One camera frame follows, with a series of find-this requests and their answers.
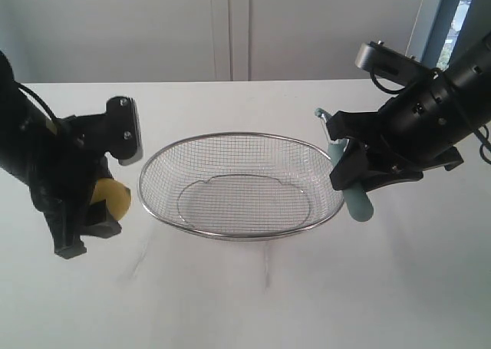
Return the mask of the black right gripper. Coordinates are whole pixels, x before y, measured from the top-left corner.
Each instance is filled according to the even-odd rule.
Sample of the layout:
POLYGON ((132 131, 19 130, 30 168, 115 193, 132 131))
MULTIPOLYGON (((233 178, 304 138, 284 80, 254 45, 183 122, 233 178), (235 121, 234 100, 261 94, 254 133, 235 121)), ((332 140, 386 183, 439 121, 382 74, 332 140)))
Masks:
POLYGON ((335 190, 415 182, 428 170, 463 164, 456 144, 470 135, 470 93, 462 82, 435 74, 377 111, 338 111, 326 127, 332 140, 349 140, 330 174, 335 190))

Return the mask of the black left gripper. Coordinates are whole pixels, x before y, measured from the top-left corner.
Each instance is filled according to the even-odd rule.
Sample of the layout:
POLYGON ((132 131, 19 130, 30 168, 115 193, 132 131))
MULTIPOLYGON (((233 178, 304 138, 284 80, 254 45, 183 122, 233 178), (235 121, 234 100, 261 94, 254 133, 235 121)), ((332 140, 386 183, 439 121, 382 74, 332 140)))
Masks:
POLYGON ((30 155, 30 192, 43 212, 54 253, 71 259, 87 248, 80 235, 109 239, 121 233, 105 201, 91 204, 96 182, 112 178, 103 153, 80 145, 65 129, 47 119, 34 137, 30 155), (74 219, 84 219, 78 230, 74 219))

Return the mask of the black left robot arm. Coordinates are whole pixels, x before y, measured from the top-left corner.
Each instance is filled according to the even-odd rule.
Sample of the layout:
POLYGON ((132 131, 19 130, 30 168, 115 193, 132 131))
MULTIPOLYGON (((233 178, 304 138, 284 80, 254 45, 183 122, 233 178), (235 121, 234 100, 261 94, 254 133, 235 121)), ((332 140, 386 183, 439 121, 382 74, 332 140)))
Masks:
POLYGON ((109 239, 122 228, 97 185, 114 178, 105 155, 83 150, 24 94, 1 56, 1 168, 28 187, 64 259, 84 254, 82 237, 109 239))

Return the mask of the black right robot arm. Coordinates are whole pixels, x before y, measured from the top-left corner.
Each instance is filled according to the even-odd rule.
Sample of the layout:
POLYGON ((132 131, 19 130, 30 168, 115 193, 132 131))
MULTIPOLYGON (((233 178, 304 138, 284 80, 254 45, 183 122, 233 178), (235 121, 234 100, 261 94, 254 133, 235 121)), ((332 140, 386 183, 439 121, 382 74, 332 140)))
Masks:
POLYGON ((490 36, 486 35, 442 71, 374 41, 363 44, 355 60, 375 85, 382 77, 399 90, 380 86, 388 101, 373 112, 338 111, 327 122, 333 140, 348 147, 330 174, 336 190, 356 183, 370 192, 414 182, 439 167, 463 163, 457 143, 475 135, 490 148, 481 128, 490 121, 490 36))

